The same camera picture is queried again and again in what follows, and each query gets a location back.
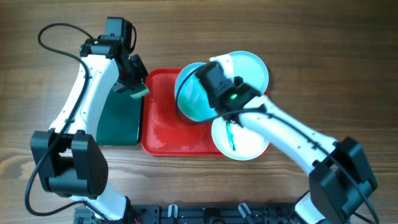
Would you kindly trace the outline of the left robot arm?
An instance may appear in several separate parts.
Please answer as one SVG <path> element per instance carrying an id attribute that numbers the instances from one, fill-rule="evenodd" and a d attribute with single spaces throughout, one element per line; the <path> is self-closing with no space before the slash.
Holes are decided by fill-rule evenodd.
<path id="1" fill-rule="evenodd" d="M 136 28 L 122 17 L 108 17 L 105 32 L 88 36 L 76 56 L 80 71 L 68 99 L 47 131 L 30 139 L 35 161 L 31 177 L 44 191 L 80 204 L 96 223 L 139 223 L 128 197 L 108 182 L 108 163 L 96 134 L 109 92 L 148 94 L 148 74 L 134 53 Z"/>

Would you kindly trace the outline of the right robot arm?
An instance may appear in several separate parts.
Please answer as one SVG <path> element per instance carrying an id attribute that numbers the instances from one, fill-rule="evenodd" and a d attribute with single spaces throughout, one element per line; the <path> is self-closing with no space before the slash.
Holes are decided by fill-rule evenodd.
<path id="1" fill-rule="evenodd" d="M 232 61 L 222 56 L 193 71 L 221 118 L 260 134 L 308 175 L 309 191 L 294 212 L 305 223 L 346 223 L 365 204 L 379 223 L 369 196 L 377 180 L 362 145 L 318 133 L 276 107 L 252 85 L 236 77 Z"/>

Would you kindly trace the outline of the green yellow sponge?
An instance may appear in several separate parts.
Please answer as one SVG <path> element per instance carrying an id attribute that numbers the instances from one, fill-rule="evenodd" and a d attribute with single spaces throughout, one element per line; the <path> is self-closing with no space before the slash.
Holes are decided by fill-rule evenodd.
<path id="1" fill-rule="evenodd" d="M 130 94 L 130 97 L 133 99 L 139 99 L 144 97 L 148 93 L 149 93 L 148 87 L 146 86 L 145 83 L 142 82 L 134 87 L 132 93 Z"/>

